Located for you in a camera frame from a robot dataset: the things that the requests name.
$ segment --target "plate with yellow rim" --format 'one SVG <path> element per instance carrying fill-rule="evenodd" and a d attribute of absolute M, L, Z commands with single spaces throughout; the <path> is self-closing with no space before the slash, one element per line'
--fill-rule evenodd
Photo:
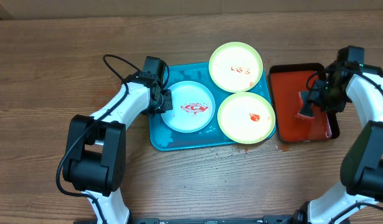
<path fill-rule="evenodd" d="M 221 45 L 209 60 L 210 77 L 217 86 L 231 93 L 253 88 L 262 72 L 263 62 L 258 52 L 241 42 Z"/>
<path fill-rule="evenodd" d="M 222 132 L 231 140 L 253 144 L 272 133 L 276 117 L 265 98 L 245 92 L 227 97 L 219 107 L 217 120 Z"/>

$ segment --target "table surface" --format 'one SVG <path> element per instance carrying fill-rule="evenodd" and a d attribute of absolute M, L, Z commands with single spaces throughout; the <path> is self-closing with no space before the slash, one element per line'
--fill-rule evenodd
<path fill-rule="evenodd" d="M 206 62 L 230 41 L 255 47 L 266 71 L 328 65 L 347 45 L 364 47 L 365 63 L 383 69 L 383 11 L 0 21 L 0 223 L 94 217 L 85 198 L 62 195 L 54 179 L 71 118 L 98 110 L 119 90 L 103 54 L 139 67 L 147 55 L 177 65 Z M 361 125 L 352 105 L 338 123 L 341 135 L 332 141 L 284 146 L 274 135 L 250 146 L 160 152 L 149 141 L 147 117 L 139 116 L 127 134 L 123 199 L 136 218 L 292 214 L 339 180 Z M 383 212 L 367 208 L 351 219 L 383 223 Z"/>

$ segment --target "blue tray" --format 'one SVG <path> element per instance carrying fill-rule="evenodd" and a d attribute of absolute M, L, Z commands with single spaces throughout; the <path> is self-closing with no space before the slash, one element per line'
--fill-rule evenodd
<path fill-rule="evenodd" d="M 213 94 L 216 103 L 215 115 L 212 121 L 203 129 L 194 133 L 180 133 L 169 128 L 162 120 L 160 114 L 149 118 L 149 137 L 153 146 L 160 151 L 171 151 L 179 149 L 192 149 L 198 147 L 220 146 L 233 144 L 219 128 L 217 122 L 217 110 L 220 104 L 232 93 L 219 88 L 210 78 L 208 71 L 209 62 L 193 63 L 188 65 L 170 66 L 171 75 L 167 86 L 171 86 L 181 81 L 195 81 L 206 86 Z M 272 103 L 268 92 L 265 72 L 263 72 L 258 84 L 249 92 L 256 93 Z M 268 138 L 272 137 L 276 127 Z"/>

